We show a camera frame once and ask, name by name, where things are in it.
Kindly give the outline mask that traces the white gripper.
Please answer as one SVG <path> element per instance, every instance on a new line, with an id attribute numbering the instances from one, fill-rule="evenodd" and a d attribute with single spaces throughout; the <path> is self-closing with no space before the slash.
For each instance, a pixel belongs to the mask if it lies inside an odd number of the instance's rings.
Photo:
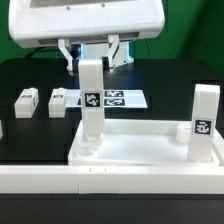
<path id="1" fill-rule="evenodd" d="M 23 48 L 55 46 L 76 73 L 72 45 L 105 43 L 109 70 L 120 40 L 157 37 L 165 23 L 161 0 L 9 0 L 11 38 Z"/>

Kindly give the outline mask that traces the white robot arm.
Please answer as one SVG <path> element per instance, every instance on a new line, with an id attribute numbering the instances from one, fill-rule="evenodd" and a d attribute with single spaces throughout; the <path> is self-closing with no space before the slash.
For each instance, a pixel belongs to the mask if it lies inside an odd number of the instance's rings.
<path id="1" fill-rule="evenodd" d="M 58 47 L 69 73 L 73 45 L 106 45 L 113 67 L 122 42 L 155 38 L 164 23 L 162 0 L 9 0 L 11 38 L 22 48 Z"/>

